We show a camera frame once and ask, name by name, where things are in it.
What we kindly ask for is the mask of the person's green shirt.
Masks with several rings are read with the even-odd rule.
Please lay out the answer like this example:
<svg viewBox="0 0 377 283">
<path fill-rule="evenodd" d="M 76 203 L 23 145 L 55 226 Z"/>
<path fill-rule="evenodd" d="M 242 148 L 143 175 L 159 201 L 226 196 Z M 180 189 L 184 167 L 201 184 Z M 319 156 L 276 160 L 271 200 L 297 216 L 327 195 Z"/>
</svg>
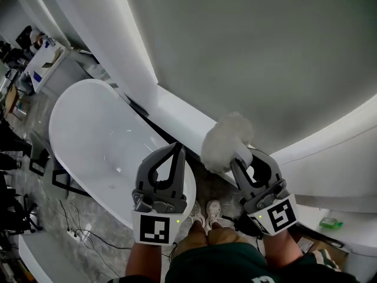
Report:
<svg viewBox="0 0 377 283">
<path fill-rule="evenodd" d="M 274 270 L 251 244 L 227 243 L 173 258 L 164 283 L 359 283 L 340 271 L 324 249 Z"/>
</svg>

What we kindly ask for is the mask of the person's left forearm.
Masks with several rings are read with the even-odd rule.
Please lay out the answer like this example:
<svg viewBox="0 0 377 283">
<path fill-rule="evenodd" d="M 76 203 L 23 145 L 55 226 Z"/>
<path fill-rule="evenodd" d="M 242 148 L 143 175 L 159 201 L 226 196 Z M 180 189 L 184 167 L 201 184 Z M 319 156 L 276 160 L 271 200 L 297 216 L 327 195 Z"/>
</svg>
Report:
<svg viewBox="0 0 377 283">
<path fill-rule="evenodd" d="M 125 275 L 142 276 L 153 283 L 161 281 L 161 246 L 135 243 L 128 258 Z"/>
</svg>

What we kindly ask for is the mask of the white sneaker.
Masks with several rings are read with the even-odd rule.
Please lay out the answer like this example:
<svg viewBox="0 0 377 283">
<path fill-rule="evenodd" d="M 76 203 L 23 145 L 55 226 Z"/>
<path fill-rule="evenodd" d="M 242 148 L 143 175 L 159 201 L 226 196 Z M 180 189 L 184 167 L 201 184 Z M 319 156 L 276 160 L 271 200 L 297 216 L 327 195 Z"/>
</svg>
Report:
<svg viewBox="0 0 377 283">
<path fill-rule="evenodd" d="M 219 223 L 221 218 L 221 204 L 218 200 L 211 200 L 206 205 L 206 227 L 208 230 L 212 228 L 212 224 Z"/>
<path fill-rule="evenodd" d="M 201 206 L 198 201 L 195 201 L 194 206 L 189 214 L 189 218 L 194 223 L 195 221 L 199 221 L 200 225 L 204 228 L 206 225 L 206 219 L 201 211 Z"/>
</svg>

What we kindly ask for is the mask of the small open cardboard box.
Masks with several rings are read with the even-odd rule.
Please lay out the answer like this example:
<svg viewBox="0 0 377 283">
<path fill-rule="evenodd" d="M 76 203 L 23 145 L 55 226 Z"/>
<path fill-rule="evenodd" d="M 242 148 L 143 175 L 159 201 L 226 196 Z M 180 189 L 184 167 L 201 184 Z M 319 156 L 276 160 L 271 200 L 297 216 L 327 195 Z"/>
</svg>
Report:
<svg viewBox="0 0 377 283">
<path fill-rule="evenodd" d="M 51 68 L 59 59 L 60 55 L 62 54 L 63 50 L 61 47 L 49 47 L 47 61 L 42 65 L 42 68 Z"/>
</svg>

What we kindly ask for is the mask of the black metal table leg frame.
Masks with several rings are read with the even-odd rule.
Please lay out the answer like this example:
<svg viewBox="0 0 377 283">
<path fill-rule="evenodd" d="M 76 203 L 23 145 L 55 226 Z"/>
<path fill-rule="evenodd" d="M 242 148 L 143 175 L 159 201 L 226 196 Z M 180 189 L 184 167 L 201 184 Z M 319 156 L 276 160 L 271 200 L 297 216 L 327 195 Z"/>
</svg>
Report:
<svg viewBox="0 0 377 283">
<path fill-rule="evenodd" d="M 29 169 L 40 177 L 49 198 L 66 200 L 70 193 L 91 197 L 86 191 L 71 186 L 70 174 L 47 149 L 33 147 Z"/>
</svg>

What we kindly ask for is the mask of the grey roller blind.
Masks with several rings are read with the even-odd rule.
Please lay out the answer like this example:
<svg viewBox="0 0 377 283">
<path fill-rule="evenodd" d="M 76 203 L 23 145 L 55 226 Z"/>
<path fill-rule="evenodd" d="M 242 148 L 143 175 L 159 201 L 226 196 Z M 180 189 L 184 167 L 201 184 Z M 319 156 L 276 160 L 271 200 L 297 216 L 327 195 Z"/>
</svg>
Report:
<svg viewBox="0 0 377 283">
<path fill-rule="evenodd" d="M 129 0 L 161 87 L 274 153 L 377 94 L 377 0 Z"/>
</svg>

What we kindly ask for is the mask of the white fluffy duster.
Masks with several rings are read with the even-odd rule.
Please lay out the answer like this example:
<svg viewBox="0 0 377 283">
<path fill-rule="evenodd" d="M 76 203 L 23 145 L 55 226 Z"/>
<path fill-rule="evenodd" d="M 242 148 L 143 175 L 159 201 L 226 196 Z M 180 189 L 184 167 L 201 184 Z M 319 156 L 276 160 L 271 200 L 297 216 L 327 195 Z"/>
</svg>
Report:
<svg viewBox="0 0 377 283">
<path fill-rule="evenodd" d="M 206 134 L 200 160 L 212 173 L 227 173 L 231 162 L 239 159 L 250 166 L 252 154 L 249 145 L 254 136 L 251 122 L 235 112 L 221 118 Z"/>
</svg>

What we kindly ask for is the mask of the white power strip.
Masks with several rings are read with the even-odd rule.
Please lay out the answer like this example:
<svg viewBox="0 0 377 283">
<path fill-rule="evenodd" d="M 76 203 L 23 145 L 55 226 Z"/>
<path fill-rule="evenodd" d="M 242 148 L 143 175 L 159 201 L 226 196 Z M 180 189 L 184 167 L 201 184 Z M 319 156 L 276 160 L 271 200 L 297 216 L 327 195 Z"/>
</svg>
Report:
<svg viewBox="0 0 377 283">
<path fill-rule="evenodd" d="M 67 234 L 77 243 L 83 243 L 83 237 L 81 231 L 75 231 L 73 229 L 67 230 Z"/>
</svg>

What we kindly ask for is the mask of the green plastic bottle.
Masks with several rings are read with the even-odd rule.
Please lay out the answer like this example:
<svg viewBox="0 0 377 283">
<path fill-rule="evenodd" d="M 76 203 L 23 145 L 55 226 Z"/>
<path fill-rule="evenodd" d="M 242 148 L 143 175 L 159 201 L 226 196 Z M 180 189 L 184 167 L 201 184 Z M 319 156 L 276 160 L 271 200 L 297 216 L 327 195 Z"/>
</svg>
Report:
<svg viewBox="0 0 377 283">
<path fill-rule="evenodd" d="M 339 222 L 337 219 L 328 217 L 322 218 L 319 222 L 319 226 L 326 229 L 339 229 L 342 225 L 343 223 Z"/>
</svg>

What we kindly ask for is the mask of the person's right forearm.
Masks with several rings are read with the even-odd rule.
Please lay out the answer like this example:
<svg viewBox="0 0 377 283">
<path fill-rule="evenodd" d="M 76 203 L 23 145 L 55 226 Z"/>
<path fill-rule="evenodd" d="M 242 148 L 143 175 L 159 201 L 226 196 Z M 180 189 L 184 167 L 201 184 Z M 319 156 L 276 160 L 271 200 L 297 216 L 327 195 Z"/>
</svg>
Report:
<svg viewBox="0 0 377 283">
<path fill-rule="evenodd" d="M 274 236 L 265 235 L 263 244 L 267 265 L 273 269 L 284 268 L 303 256 L 287 229 Z"/>
</svg>

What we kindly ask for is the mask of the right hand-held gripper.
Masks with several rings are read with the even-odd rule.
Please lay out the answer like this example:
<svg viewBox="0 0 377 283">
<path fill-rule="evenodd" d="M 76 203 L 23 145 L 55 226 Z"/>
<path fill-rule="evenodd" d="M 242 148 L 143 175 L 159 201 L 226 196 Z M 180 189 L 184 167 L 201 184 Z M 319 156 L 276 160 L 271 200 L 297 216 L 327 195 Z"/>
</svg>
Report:
<svg viewBox="0 0 377 283">
<path fill-rule="evenodd" d="M 249 236 L 275 236 L 297 223 L 296 199 L 288 192 L 286 181 L 281 179 L 275 159 L 261 150 L 249 150 L 253 156 L 250 166 L 255 182 L 241 160 L 235 158 L 230 164 L 237 186 L 247 201 L 239 217 L 239 231 Z M 259 194 L 263 186 L 268 189 Z"/>
</svg>

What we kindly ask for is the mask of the white curved panel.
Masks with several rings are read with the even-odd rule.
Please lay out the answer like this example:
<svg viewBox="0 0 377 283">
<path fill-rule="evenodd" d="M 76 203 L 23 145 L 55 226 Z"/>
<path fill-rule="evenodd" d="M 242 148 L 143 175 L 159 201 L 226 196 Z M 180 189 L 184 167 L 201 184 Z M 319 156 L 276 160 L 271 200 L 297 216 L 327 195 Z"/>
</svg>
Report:
<svg viewBox="0 0 377 283">
<path fill-rule="evenodd" d="M 48 232 L 18 236 L 19 255 L 38 283 L 90 283 Z"/>
</svg>

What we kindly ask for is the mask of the white bathtub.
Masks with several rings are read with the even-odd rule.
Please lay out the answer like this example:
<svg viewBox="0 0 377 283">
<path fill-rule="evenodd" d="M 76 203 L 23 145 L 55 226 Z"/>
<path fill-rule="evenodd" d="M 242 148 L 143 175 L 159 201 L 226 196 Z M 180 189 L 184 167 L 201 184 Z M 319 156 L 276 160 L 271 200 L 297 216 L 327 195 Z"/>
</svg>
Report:
<svg viewBox="0 0 377 283">
<path fill-rule="evenodd" d="M 86 79 L 58 98 L 49 121 L 56 159 L 107 212 L 132 227 L 138 168 L 152 152 L 172 148 L 107 83 Z"/>
</svg>

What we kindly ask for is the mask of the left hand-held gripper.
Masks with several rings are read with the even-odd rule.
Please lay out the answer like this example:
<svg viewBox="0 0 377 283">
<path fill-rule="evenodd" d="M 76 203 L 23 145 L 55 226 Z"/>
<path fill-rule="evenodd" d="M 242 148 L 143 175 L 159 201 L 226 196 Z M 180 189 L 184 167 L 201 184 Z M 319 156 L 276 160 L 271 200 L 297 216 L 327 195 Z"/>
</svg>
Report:
<svg viewBox="0 0 377 283">
<path fill-rule="evenodd" d="M 175 142 L 155 150 L 140 164 L 131 211 L 137 243 L 173 244 L 187 209 L 183 195 L 185 158 L 183 145 Z"/>
</svg>

